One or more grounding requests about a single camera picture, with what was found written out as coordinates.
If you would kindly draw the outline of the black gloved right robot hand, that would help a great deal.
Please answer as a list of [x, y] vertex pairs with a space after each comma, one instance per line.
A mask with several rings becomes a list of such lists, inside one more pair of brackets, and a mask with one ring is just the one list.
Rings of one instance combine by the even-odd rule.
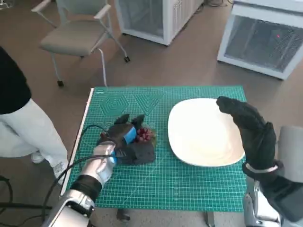
[[273, 124], [265, 121], [258, 110], [247, 102], [220, 96], [216, 103], [222, 113], [232, 116], [239, 128], [246, 162], [255, 170], [273, 167], [276, 145]]

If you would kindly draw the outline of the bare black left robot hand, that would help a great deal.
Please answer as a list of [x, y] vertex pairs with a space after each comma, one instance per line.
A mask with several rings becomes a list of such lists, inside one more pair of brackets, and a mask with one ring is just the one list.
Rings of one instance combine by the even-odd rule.
[[132, 143], [137, 137], [138, 130], [142, 127], [145, 115], [138, 115], [130, 121], [129, 118], [130, 114], [128, 113], [118, 117], [114, 124], [105, 133], [100, 135], [97, 145], [105, 141], [114, 142], [116, 147]]

